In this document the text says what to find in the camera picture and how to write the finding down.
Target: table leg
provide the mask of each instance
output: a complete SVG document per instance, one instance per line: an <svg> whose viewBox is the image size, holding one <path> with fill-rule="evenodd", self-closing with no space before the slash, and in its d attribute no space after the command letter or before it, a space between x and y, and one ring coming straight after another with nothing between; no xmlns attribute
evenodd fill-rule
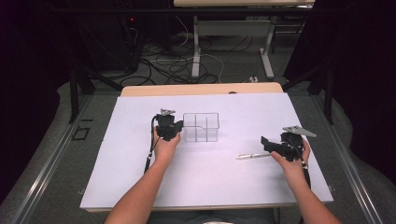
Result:
<svg viewBox="0 0 396 224"><path fill-rule="evenodd" d="M268 79L274 78L274 72L271 67L270 59L268 58L268 52L271 48L271 42L274 36L274 31L276 27L276 17L271 17L270 28L268 29L268 34L265 38L265 46L260 49L260 54L262 56L262 64L264 65L265 75Z"/></svg>
<svg viewBox="0 0 396 224"><path fill-rule="evenodd" d="M194 59L192 64L192 77L199 76L199 65L201 60L201 50L199 48L199 30L198 30L198 18L194 16Z"/></svg>

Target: white paper sheet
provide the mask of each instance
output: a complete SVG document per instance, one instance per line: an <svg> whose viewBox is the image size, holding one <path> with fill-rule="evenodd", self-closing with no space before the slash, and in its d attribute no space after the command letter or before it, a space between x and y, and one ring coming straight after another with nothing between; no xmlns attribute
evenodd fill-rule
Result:
<svg viewBox="0 0 396 224"><path fill-rule="evenodd" d="M243 153L263 153L261 136L279 143L283 127L301 126L290 98L286 93L243 93L120 97L81 208L113 207L142 176L149 154L150 122L161 108L176 110L175 121L184 113L219 113L219 135L218 142L180 142L154 208L295 203L280 166L271 157L235 159ZM323 202L332 202L314 153L309 173L312 190Z"/></svg>

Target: hand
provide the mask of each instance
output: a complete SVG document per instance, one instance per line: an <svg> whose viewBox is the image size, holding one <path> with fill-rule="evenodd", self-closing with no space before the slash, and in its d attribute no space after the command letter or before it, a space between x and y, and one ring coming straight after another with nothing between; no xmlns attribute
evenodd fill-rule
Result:
<svg viewBox="0 0 396 224"><path fill-rule="evenodd" d="M311 151L308 143L303 139L303 159L305 163L308 165L309 153ZM280 156L277 152L271 152L271 156L276 160L283 169L283 175L286 177L288 181L288 185L291 189L304 187L308 185L306 184L306 180L303 173L303 168L301 165L301 161L287 161L285 158Z"/></svg>
<svg viewBox="0 0 396 224"><path fill-rule="evenodd" d="M165 141L158 136L157 129L155 129L154 144L157 143L154 148L155 162L164 162L165 165L168 165L175 155L176 147L179 142L180 133L177 133L176 137L170 141Z"/></svg>

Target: person's left hand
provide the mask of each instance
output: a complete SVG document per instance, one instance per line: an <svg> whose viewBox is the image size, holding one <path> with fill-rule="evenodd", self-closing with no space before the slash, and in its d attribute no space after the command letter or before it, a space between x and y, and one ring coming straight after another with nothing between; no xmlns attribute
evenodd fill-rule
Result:
<svg viewBox="0 0 396 224"><path fill-rule="evenodd" d="M176 137L171 139L169 142L160 138L157 134L157 129L154 131L154 153L155 162L164 162L168 165L175 155L177 144L180 142L180 133L177 133Z"/></svg>

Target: wooden table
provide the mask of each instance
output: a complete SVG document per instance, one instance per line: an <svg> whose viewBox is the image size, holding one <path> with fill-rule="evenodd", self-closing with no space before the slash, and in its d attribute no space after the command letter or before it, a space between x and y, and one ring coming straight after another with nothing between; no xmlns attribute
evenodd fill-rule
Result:
<svg viewBox="0 0 396 224"><path fill-rule="evenodd" d="M219 138L217 142L192 143L184 141L186 135L182 133L153 210L296 204L280 166L272 158L236 159L242 153L262 153L261 135L279 142L283 127L301 125L280 85L197 84L124 88L81 201L82 209L111 210L143 175L149 152L150 120L161 108L175 109L175 121L181 120L183 112L218 112ZM332 202L314 149L309 164L313 191L324 203Z"/></svg>

